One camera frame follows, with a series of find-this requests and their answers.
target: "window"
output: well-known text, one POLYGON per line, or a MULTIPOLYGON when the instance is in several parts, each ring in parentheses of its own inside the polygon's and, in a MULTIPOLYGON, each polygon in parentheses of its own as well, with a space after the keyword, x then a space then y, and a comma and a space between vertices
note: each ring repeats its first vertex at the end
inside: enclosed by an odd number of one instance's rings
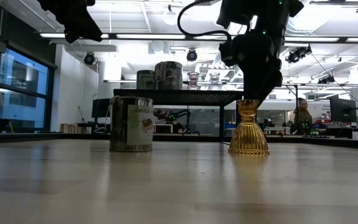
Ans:
POLYGON ((47 80, 47 67, 13 50, 2 54, 0 83, 46 95, 47 80))
POLYGON ((45 99, 3 88, 0 94, 0 118, 11 119, 13 127, 44 127, 45 99))

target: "metal can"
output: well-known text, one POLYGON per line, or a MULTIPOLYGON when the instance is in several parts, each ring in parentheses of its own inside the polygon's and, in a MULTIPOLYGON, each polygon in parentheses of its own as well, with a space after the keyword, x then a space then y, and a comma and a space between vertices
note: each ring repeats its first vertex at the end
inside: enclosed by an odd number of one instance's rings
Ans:
POLYGON ((110 104, 110 151, 153 150, 153 100, 135 96, 115 96, 110 104))
POLYGON ((137 71, 136 88, 138 90, 155 90, 154 71, 153 70, 137 71))
POLYGON ((182 64, 160 62, 155 66, 155 84, 158 90, 181 90, 183 86, 182 64))

